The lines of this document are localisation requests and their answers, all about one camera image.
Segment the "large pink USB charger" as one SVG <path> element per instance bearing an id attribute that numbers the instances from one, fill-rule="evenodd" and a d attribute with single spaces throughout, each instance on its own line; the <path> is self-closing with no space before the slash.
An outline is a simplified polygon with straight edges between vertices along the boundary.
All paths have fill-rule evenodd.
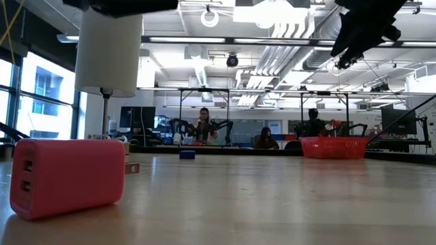
<path id="1" fill-rule="evenodd" d="M 118 202 L 125 175 L 137 174 L 116 140 L 20 140 L 14 151 L 10 206 L 35 220 Z"/>

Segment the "person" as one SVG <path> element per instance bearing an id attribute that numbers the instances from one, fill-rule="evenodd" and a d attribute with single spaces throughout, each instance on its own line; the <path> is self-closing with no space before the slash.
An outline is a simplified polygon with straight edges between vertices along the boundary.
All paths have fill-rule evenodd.
<path id="1" fill-rule="evenodd" d="M 271 131 L 268 127 L 263 127 L 261 130 L 260 137 L 255 143 L 255 148 L 257 149 L 269 149 L 269 150 L 278 150 L 279 145 L 273 139 L 271 135 Z"/>
<path id="2" fill-rule="evenodd" d="M 312 108 L 308 111 L 309 120 L 295 128 L 296 137 L 317 137 L 326 130 L 326 123 L 318 118 L 319 112 Z"/>
<path id="3" fill-rule="evenodd" d="M 203 145 L 212 145 L 218 138 L 218 130 L 210 123 L 210 114 L 207 108 L 200 110 L 200 115 L 196 123 L 195 141 Z"/>

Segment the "red plastic basket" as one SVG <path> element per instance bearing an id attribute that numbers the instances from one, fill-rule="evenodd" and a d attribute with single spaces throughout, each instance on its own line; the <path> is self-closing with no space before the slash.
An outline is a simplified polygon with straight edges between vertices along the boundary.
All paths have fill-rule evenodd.
<path id="1" fill-rule="evenodd" d="M 302 137 L 305 157 L 316 159 L 362 159 L 367 148 L 367 137 Z"/>

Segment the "black aluminium table frame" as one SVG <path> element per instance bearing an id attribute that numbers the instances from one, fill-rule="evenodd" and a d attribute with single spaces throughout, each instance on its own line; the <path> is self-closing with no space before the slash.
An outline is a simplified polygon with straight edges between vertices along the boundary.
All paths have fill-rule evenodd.
<path id="1" fill-rule="evenodd" d="M 248 149 L 217 146 L 163 146 L 139 147 L 128 146 L 118 140 L 41 140 L 33 139 L 0 122 L 0 131 L 10 136 L 16 143 L 12 144 L 13 157 L 21 160 L 46 159 L 68 161 L 109 161 L 122 160 L 129 153 L 158 153 L 179 154 L 182 150 L 195 150 L 196 154 L 211 155 L 243 155 L 243 156 L 304 156 L 302 145 L 297 141 L 296 148 L 288 150 Z M 396 161 L 404 163 L 417 163 L 436 166 L 436 155 L 389 153 L 365 151 L 363 159 L 376 159 L 382 161 Z"/>

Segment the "ceiling light fixture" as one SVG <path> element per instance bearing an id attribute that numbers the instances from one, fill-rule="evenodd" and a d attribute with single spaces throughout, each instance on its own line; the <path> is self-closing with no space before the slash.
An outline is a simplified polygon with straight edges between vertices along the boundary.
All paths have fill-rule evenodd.
<path id="1" fill-rule="evenodd" d="M 59 42 L 63 44 L 74 44 L 78 43 L 79 37 L 74 35 L 65 35 L 65 34 L 58 34 L 57 39 Z"/>

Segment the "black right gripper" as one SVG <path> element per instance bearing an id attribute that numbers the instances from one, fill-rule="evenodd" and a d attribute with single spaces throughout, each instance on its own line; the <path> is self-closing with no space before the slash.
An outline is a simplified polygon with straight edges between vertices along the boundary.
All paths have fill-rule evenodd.
<path id="1" fill-rule="evenodd" d="M 337 56 L 347 49 L 343 56 L 356 56 L 379 46 L 379 43 L 358 43 L 357 37 L 366 34 L 369 37 L 386 37 L 397 41 L 401 31 L 393 23 L 396 13 L 407 0 L 335 0 L 338 6 L 348 10 L 340 14 L 341 29 L 336 38 L 331 56 Z"/>

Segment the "black ceiling mounted device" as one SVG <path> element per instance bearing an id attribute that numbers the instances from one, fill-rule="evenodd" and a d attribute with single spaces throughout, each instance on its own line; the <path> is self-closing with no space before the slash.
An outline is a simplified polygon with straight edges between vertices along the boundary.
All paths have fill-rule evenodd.
<path id="1" fill-rule="evenodd" d="M 339 70 L 348 69 L 353 64 L 357 63 L 359 60 L 364 58 L 363 54 L 357 54 L 356 56 L 341 56 L 339 60 L 335 63 L 335 67 Z"/>

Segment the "white cylinder table lamp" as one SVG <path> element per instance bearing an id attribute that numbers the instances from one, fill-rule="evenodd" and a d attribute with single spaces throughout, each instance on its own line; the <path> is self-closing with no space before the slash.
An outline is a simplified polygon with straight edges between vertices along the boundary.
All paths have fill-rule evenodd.
<path id="1" fill-rule="evenodd" d="M 93 9 L 82 14 L 75 89 L 102 96 L 98 136 L 108 133 L 108 101 L 136 94 L 142 15 L 113 18 Z"/>

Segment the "black overhead light bar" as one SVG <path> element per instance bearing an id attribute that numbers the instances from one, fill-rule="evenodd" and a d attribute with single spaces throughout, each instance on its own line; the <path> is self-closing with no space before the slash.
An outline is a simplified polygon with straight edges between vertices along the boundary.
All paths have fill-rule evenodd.
<path id="1" fill-rule="evenodd" d="M 149 36 L 143 35 L 141 42 L 154 44 L 222 44 L 247 46 L 313 46 L 333 47 L 332 39 L 300 39 L 300 38 L 247 38 L 247 37 L 190 37 L 190 36 Z M 436 42 L 430 41 L 386 41 L 378 48 L 436 48 Z"/>

